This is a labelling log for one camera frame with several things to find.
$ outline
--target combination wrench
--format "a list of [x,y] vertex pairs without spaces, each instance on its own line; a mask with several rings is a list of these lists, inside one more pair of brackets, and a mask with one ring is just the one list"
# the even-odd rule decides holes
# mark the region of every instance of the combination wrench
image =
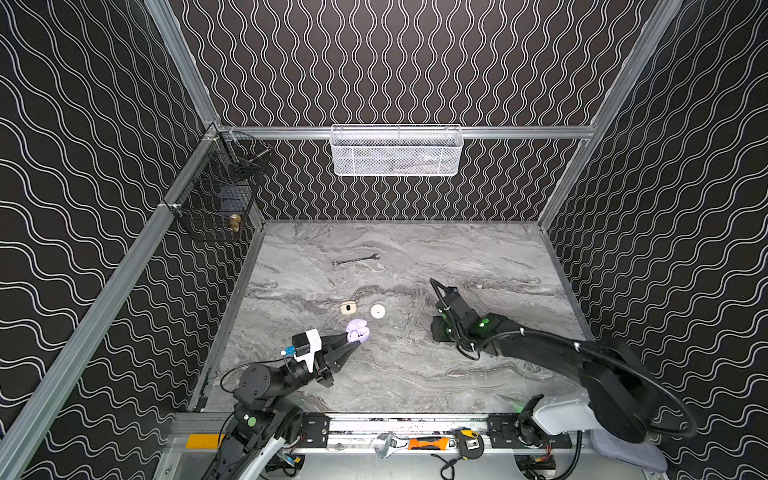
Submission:
[[379,255],[378,253],[374,253],[370,257],[354,258],[352,260],[334,260],[333,261],[333,266],[343,265],[344,263],[362,262],[363,260],[378,260],[381,257],[382,256]]

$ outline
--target white wire basket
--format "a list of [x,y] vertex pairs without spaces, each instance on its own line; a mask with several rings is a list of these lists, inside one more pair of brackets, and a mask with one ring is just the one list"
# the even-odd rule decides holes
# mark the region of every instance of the white wire basket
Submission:
[[459,125],[331,127],[333,171],[343,177],[452,177],[463,147]]

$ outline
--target marble tabletop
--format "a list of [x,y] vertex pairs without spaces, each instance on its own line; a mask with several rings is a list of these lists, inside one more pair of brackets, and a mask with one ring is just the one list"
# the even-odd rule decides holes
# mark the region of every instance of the marble tabletop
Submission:
[[[373,253],[381,258],[333,266]],[[334,386],[313,382],[294,402],[321,412],[515,412],[535,394],[580,388],[519,359],[473,362],[434,342],[429,277],[457,286],[481,315],[583,338],[532,223],[270,223],[219,371],[277,359],[296,333],[342,333],[362,318],[371,337],[334,375]],[[346,300],[357,302],[356,315],[341,315]],[[370,316],[374,303],[386,307],[384,318]],[[216,379],[206,411],[232,404]]]

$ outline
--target wavy line pattern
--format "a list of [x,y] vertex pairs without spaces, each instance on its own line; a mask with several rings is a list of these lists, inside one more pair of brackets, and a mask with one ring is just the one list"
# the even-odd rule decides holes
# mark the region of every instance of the wavy line pattern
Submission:
[[550,229],[595,336],[697,414],[660,444],[677,480],[768,478],[767,31],[765,2],[685,2]]
[[[241,154],[253,142],[237,135]],[[468,141],[454,177],[338,177],[326,141],[279,141],[257,191],[268,219],[533,220],[577,140]]]
[[654,0],[172,0],[224,123],[588,124]]
[[0,0],[0,439],[203,133],[139,0]]
[[152,478],[247,248],[198,244],[174,224],[22,478]]

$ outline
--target aluminum frame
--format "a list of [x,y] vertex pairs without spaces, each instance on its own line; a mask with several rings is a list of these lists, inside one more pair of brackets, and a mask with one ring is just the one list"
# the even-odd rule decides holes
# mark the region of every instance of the aluminum frame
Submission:
[[187,411],[192,412],[197,408],[197,403],[200,401],[200,397],[203,395],[203,391],[211,378],[217,376],[215,369],[219,368],[219,362],[224,354],[224,349],[227,348],[230,334],[232,333],[232,327],[234,326],[237,313],[240,311],[240,305],[243,303],[245,292],[248,290],[248,281],[250,275],[253,272],[253,268],[256,266],[256,260],[261,250],[261,245],[264,242],[265,229],[259,224],[259,231],[256,236],[250,242],[248,246],[248,252],[243,259],[243,266],[240,268],[240,274],[235,281],[234,289],[230,295],[230,299],[227,302],[227,308],[224,310],[224,315],[221,317],[219,328],[216,332],[216,339],[214,339],[213,345],[208,350],[208,358],[205,361],[205,366],[200,372],[200,376],[197,379],[197,385],[195,386],[194,393],[190,399]]
[[190,95],[197,116],[205,125],[219,124],[219,114],[210,99],[208,88],[203,83],[203,77],[200,76],[200,70],[197,68],[192,51],[181,33],[179,21],[176,19],[170,3],[168,0],[144,0],[144,4],[163,38],[170,57],[176,64],[181,82]]
[[11,424],[8,434],[0,444],[0,478],[3,480],[16,480],[26,470],[27,464],[37,452],[61,407],[174,221],[174,214],[166,204],[178,200],[197,168],[203,163],[205,154],[216,136],[216,129],[210,127],[165,194],[166,203],[157,205],[51,368],[43,376],[32,397],[24,405],[21,414]]
[[683,0],[660,0],[643,25],[623,68],[592,119],[594,134],[588,141],[579,144],[539,216],[539,224],[545,230],[549,230],[555,216],[560,211],[560,207],[568,198],[571,188],[581,175],[581,171],[586,167],[594,150],[605,136],[605,132],[613,124],[621,106],[637,83],[640,73],[645,69],[651,55],[656,51],[656,47],[677,16],[682,4]]
[[[220,127],[260,140],[330,140],[331,127]],[[504,140],[530,138],[591,138],[594,128],[585,127],[473,127],[462,125],[465,140]]]
[[563,290],[565,291],[565,296],[568,297],[568,302],[571,304],[571,309],[574,311],[574,315],[576,315],[576,320],[581,327],[581,332],[584,334],[584,339],[594,342],[594,335],[592,334],[592,330],[589,328],[587,317],[584,316],[584,312],[581,311],[581,304],[579,303],[578,298],[576,298],[576,294],[571,287],[571,281],[568,279],[568,275],[566,275],[565,270],[563,270],[563,265],[560,263],[558,253],[554,251],[554,245],[552,245],[551,240],[549,240],[549,235],[547,232],[543,229],[539,230],[541,231],[541,241],[544,243],[544,247],[547,249],[547,253],[549,253],[549,258],[552,260],[552,265],[554,265],[554,271],[558,273],[560,283],[562,283]]

